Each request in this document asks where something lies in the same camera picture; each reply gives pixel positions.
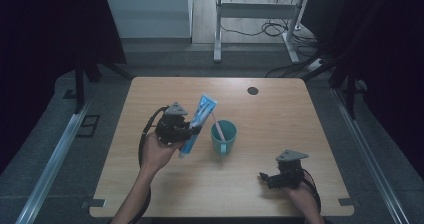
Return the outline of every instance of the forearm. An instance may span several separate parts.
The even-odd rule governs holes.
[[[111,224],[127,224],[137,215],[147,199],[150,184],[155,174],[156,172],[141,167],[133,187],[112,219]]]

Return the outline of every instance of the human arm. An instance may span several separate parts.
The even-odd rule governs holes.
[[[313,183],[310,175],[305,172],[305,179]],[[284,187],[283,190],[292,201],[293,205],[303,214],[308,224],[324,224],[318,205],[312,195],[311,189],[304,183],[300,182],[295,189]]]
[[[183,142],[165,145],[159,141],[155,132],[147,135],[143,146],[143,163],[133,187],[110,222],[129,223],[143,207],[150,190],[150,184],[156,173],[171,159],[172,154],[181,148]]]

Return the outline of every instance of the wall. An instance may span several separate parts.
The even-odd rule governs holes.
[[[190,38],[192,0],[108,0],[120,38]]]

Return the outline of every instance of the metal bracket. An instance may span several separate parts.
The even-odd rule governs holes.
[[[296,151],[292,151],[292,150],[285,150],[283,153],[281,153],[279,156],[277,156],[277,158],[275,158],[278,162],[280,161],[295,161],[295,160],[299,160],[299,159],[303,159],[303,158],[307,158],[309,157],[308,154],[304,154],[301,152],[296,152]]]
[[[178,104],[178,102],[172,103],[168,109],[165,110],[165,115],[187,115],[188,112]]]

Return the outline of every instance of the human hand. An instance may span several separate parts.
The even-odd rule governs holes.
[[[313,183],[309,173],[305,172],[305,179]],[[312,195],[312,190],[303,182],[296,189],[284,187],[284,192],[294,206],[303,214],[309,224],[324,224],[324,219],[319,213],[318,205]]]
[[[159,140],[155,132],[148,134],[143,146],[141,168],[155,174],[169,162],[172,154],[183,145],[184,142],[165,145]]]

